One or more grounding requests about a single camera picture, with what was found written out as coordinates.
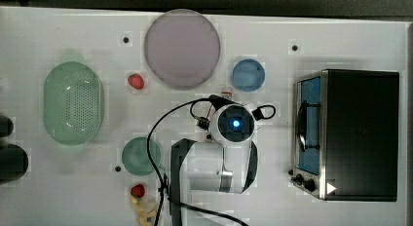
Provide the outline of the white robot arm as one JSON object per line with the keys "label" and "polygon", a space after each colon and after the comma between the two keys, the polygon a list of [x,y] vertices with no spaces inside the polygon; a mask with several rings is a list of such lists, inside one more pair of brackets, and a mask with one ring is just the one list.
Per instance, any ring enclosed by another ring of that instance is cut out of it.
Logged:
{"label": "white robot arm", "polygon": [[210,96],[208,101],[215,109],[206,124],[210,140],[182,138],[169,152],[171,226],[220,226],[191,205],[191,193],[197,190],[241,194],[257,174],[253,109],[217,95]]}

